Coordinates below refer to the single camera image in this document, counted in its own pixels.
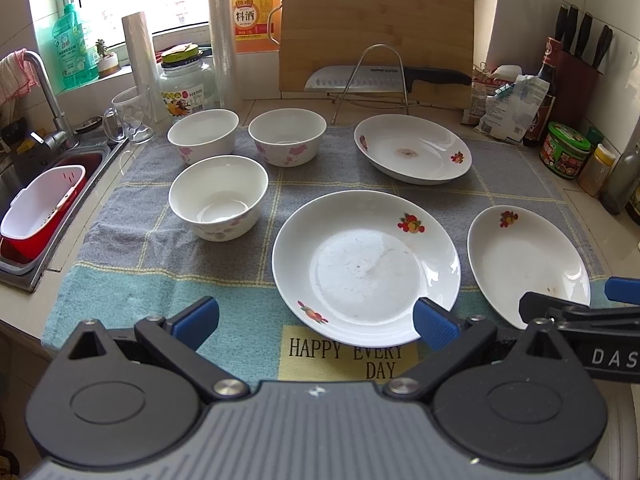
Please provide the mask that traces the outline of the red white food bag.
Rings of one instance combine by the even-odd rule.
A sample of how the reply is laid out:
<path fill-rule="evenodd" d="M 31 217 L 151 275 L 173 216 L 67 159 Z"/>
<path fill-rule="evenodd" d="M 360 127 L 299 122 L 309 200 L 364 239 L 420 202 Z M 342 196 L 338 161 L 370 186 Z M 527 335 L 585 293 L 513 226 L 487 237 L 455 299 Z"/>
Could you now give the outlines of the red white food bag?
<path fill-rule="evenodd" d="M 486 113 L 488 96 L 494 96 L 496 91 L 506 84 L 513 84 L 522 74 L 519 65 L 500 65 L 490 70 L 485 62 L 473 67 L 471 104 L 463 111 L 462 125 L 477 126 Z"/>

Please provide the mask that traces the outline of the dark red knife block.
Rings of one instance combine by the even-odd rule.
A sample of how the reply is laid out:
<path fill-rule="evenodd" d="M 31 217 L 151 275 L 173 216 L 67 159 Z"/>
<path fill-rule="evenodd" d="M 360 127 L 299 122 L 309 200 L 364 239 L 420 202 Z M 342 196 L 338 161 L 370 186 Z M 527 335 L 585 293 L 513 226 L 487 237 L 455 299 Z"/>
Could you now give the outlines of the dark red knife block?
<path fill-rule="evenodd" d="M 562 6 L 556 20 L 554 38 L 561 41 L 555 69 L 555 102 L 551 110 L 552 122 L 577 129 L 591 101 L 594 87 L 601 73 L 600 64 L 608 53 L 613 29 L 604 25 L 590 63 L 584 60 L 592 26 L 592 16 L 585 13 L 578 25 L 576 6 Z"/>

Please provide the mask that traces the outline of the white colander basket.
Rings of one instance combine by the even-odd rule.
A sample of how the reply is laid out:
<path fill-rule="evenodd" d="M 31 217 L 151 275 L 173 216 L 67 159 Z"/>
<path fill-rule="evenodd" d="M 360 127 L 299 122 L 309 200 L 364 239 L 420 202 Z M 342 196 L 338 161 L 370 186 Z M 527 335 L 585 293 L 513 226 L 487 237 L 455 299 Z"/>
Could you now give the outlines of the white colander basket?
<path fill-rule="evenodd" d="M 17 245 L 46 246 L 86 181 L 81 165 L 57 166 L 40 174 L 12 200 L 1 235 Z"/>

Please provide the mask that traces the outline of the stained white fruit plate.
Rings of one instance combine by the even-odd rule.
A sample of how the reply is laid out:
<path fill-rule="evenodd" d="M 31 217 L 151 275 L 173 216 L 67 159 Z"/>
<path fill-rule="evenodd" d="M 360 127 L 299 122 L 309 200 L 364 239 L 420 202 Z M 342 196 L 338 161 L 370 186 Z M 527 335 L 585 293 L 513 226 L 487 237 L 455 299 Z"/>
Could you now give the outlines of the stained white fruit plate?
<path fill-rule="evenodd" d="M 466 144 L 449 129 L 420 117 L 383 114 L 356 125 L 361 154 L 386 176 L 414 185 L 440 185 L 472 167 Z"/>

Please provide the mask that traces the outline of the bamboo cutting board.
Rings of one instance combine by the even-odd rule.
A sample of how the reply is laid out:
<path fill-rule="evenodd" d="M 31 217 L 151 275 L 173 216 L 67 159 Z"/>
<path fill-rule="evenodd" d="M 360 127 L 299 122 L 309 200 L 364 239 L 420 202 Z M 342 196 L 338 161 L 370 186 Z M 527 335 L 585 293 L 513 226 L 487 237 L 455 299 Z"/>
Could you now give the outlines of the bamboo cutting board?
<path fill-rule="evenodd" d="M 283 0 L 279 88 L 359 60 L 469 75 L 473 47 L 474 0 Z"/>

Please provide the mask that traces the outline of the glass jar yellow lid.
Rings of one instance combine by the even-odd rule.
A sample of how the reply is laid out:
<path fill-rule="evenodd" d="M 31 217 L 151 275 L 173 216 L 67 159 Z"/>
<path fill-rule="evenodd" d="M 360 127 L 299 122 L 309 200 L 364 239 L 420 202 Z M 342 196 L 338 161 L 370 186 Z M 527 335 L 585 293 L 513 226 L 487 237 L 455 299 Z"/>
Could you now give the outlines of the glass jar yellow lid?
<path fill-rule="evenodd" d="M 160 55 L 160 97 L 172 122 L 217 102 L 215 74 L 197 44 L 178 44 Z"/>

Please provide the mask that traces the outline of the clear glass mug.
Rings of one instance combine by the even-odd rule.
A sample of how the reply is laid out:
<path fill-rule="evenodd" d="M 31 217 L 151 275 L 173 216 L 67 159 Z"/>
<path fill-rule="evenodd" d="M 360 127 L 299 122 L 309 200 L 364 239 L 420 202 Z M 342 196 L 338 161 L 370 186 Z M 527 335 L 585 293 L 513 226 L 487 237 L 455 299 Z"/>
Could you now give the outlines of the clear glass mug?
<path fill-rule="evenodd" d="M 107 137 L 116 142 L 145 144 L 155 134 L 149 88 L 131 87 L 112 99 L 104 110 L 103 127 Z"/>

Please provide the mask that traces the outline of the white floral bowl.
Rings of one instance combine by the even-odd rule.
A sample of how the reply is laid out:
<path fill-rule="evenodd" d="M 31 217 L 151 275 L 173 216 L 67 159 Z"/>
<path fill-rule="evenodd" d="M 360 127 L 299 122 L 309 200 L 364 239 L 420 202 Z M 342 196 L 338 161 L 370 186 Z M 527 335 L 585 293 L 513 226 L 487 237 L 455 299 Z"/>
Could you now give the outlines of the white floral bowl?
<path fill-rule="evenodd" d="M 209 157 L 172 182 L 168 203 L 202 240 L 228 242 L 246 234 L 262 214 L 268 172 L 244 156 Z"/>

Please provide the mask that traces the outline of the black handled cleaver knife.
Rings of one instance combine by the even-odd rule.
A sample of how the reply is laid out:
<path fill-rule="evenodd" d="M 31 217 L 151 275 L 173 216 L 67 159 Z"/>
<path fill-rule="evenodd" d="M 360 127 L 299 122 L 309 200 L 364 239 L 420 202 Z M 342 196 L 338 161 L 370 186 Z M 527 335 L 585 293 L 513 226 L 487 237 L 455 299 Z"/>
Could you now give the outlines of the black handled cleaver knife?
<path fill-rule="evenodd" d="M 457 70 L 413 68 L 381 65 L 333 65 L 316 70 L 306 81 L 306 91 L 383 93 L 411 92 L 416 80 L 427 84 L 462 84 L 470 86 L 472 77 Z"/>

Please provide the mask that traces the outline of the green dish soap bottle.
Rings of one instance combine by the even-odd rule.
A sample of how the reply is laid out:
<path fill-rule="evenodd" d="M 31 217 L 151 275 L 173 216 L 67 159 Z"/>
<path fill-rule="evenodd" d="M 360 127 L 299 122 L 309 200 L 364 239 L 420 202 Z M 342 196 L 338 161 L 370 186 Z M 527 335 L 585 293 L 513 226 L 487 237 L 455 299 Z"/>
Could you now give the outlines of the green dish soap bottle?
<path fill-rule="evenodd" d="M 60 0 L 62 16 L 52 28 L 63 88 L 70 90 L 99 78 L 96 42 L 76 8 L 75 0 Z"/>

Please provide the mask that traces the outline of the yellow lid spice jar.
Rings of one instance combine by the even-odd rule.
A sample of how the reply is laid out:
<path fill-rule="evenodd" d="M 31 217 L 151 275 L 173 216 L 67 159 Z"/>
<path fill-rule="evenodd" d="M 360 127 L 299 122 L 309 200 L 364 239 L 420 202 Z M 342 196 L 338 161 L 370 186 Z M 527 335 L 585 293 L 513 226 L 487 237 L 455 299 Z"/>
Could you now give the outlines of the yellow lid spice jar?
<path fill-rule="evenodd" d="M 616 157 L 599 143 L 578 176 L 578 184 L 590 196 L 597 196 L 610 174 Z"/>

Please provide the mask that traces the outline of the grey teal checked mat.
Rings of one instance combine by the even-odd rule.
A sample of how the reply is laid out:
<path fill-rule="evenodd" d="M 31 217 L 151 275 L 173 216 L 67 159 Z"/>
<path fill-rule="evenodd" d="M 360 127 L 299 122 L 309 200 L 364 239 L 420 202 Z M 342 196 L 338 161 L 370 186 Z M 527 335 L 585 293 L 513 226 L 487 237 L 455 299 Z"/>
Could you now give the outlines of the grey teal checked mat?
<path fill-rule="evenodd" d="M 420 344 L 386 350 L 352 348 L 315 334 L 292 315 L 271 275 L 271 249 L 282 223 L 326 193 L 375 190 L 399 195 L 432 214 L 459 254 L 474 217 L 491 205 L 529 209 L 572 242 L 591 280 L 591 302 L 608 303 L 605 270 L 586 230 L 535 153 L 487 140 L 469 142 L 472 169 L 447 184 L 398 182 L 357 150 L 352 129 L 328 130 L 318 156 L 295 168 L 271 168 L 262 218 L 231 242 L 198 238 L 170 209 L 171 182 L 183 162 L 155 141 L 136 158 L 90 226 L 58 292 L 42 343 L 62 347 L 76 325 L 96 318 L 128 328 L 149 314 L 171 316 L 204 296 L 220 307 L 216 332 L 201 354 L 254 384 L 263 379 L 385 380 L 424 358 Z"/>

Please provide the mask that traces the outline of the large white fruit plate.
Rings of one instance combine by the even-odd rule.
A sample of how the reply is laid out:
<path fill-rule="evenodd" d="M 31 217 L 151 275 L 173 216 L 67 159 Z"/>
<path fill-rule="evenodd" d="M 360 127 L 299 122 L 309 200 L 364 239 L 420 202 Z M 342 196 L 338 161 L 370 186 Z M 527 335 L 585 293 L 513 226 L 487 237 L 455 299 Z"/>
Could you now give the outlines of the large white fruit plate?
<path fill-rule="evenodd" d="M 451 310 L 461 286 L 457 249 L 442 225 L 413 202 L 369 190 L 298 208 L 274 241 L 272 276 L 308 327 L 363 348 L 417 340 L 416 300 Z"/>

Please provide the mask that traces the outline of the steel kitchen sink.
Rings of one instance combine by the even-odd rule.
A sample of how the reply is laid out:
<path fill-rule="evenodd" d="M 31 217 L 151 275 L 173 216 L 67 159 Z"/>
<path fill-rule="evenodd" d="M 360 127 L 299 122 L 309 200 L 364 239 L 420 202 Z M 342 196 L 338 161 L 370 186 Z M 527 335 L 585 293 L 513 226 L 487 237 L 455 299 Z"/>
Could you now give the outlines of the steel kitchen sink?
<path fill-rule="evenodd" d="M 1 171 L 2 284 L 35 291 L 85 199 L 127 146 L 87 134 L 76 148 L 38 146 Z"/>

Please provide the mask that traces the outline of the clear glass oil bottle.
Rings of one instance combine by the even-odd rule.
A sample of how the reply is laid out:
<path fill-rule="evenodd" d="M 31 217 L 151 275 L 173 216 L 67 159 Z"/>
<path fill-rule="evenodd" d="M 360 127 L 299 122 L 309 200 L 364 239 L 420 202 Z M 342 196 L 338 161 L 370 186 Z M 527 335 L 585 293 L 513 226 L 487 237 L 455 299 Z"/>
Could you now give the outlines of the clear glass oil bottle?
<path fill-rule="evenodd" d="M 600 193 L 600 203 L 609 214 L 617 216 L 626 207 L 626 203 L 639 184 L 639 172 L 640 146 L 636 143 L 633 148 L 620 156 L 620 160 Z"/>

